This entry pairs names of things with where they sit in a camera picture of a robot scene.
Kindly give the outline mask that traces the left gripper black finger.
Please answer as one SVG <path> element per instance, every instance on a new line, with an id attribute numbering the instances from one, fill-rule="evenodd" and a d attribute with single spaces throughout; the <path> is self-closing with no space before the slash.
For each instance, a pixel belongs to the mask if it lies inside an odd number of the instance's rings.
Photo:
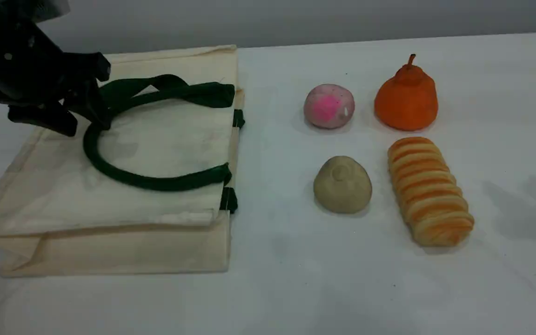
<path id="1" fill-rule="evenodd" d="M 7 117 L 14 123 L 42 127 L 65 136 L 75 136 L 77 119 L 61 104 L 9 106 Z"/>
<path id="2" fill-rule="evenodd" d="M 111 64 L 100 52 L 62 53 L 64 83 L 67 93 L 63 106 L 70 112 L 85 117 L 92 124 L 109 130 L 110 117 L 99 89 L 99 82 L 110 79 Z"/>

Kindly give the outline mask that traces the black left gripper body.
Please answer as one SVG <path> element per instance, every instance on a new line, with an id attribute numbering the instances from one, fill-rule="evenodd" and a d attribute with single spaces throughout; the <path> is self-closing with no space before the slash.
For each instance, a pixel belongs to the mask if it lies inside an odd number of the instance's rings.
<path id="1" fill-rule="evenodd" d="M 31 19 L 0 20 L 0 104 L 38 105 L 71 90 L 64 53 Z"/>

